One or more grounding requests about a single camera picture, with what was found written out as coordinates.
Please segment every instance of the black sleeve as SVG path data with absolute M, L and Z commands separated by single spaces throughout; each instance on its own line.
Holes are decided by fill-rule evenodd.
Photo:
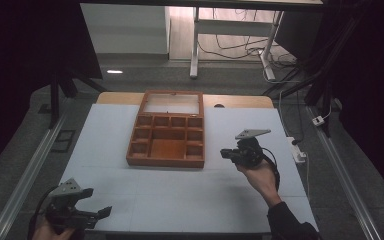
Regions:
M 316 229 L 307 222 L 299 223 L 285 202 L 270 208 L 267 217 L 274 239 L 319 239 Z

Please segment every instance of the light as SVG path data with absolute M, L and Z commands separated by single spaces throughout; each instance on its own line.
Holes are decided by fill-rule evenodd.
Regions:
M 120 71 L 120 70 L 107 70 L 107 73 L 120 74 L 120 73 L 123 73 L 123 71 Z

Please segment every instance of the gray floor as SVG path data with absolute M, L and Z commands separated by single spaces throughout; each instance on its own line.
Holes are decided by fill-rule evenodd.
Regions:
M 104 80 L 97 80 L 113 91 L 182 89 L 200 90 L 206 94 L 260 95 L 271 86 L 262 77 L 259 64 L 203 63 L 200 64 L 199 78 L 192 81 L 188 76 L 188 63 L 148 61 L 139 64 L 129 61 L 129 64 L 126 64 L 124 60 L 100 60 L 103 70 L 123 66 L 124 73 L 121 76 L 105 75 Z M 287 69 L 277 70 L 276 74 L 281 77 L 286 72 Z M 8 232 L 7 239 L 25 239 L 29 217 L 40 196 L 46 189 L 59 182 L 91 104 L 97 99 L 96 91 L 78 81 L 76 84 L 80 93 L 75 98 L 72 111 L 62 126 L 62 131 L 65 133 L 73 133 L 73 141 L 71 145 L 68 142 L 53 145 L 53 151 L 47 156 L 21 211 Z M 300 92 L 298 101 L 296 95 L 282 99 L 281 110 L 288 132 L 295 138 L 302 136 L 299 117 L 302 119 L 304 140 L 299 146 L 310 156 L 309 173 L 306 164 L 298 165 L 298 170 L 304 186 L 310 188 L 310 205 L 320 233 L 323 239 L 366 239 L 321 145 L 316 129 L 311 125 L 305 105 L 302 104 L 303 96 L 304 93 Z M 49 114 L 43 113 L 40 108 L 44 104 L 49 104 L 49 97 L 48 88 L 38 90 L 32 95 L 31 107 L 23 124 L 0 156 L 0 213 L 47 130 Z M 370 160 L 343 130 L 338 115 L 339 109 L 333 105 L 330 123 L 332 140 L 384 239 L 384 181 Z M 86 238 L 105 239 L 99 234 L 87 235 Z M 155 236 L 123 236 L 122 239 L 138 238 L 156 239 Z

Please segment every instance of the hand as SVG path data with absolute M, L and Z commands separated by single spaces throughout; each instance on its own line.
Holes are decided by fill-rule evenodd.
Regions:
M 263 160 L 260 165 L 253 169 L 241 165 L 236 165 L 236 168 L 247 177 L 248 182 L 263 196 L 269 207 L 282 202 L 276 190 L 274 173 L 266 160 Z
M 67 228 L 60 235 L 56 234 L 51 224 L 44 219 L 33 235 L 33 240 L 68 240 L 75 229 Z

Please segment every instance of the wooden tray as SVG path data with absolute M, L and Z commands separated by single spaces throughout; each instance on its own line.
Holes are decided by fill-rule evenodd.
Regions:
M 129 165 L 203 168 L 202 92 L 147 91 L 127 151 Z

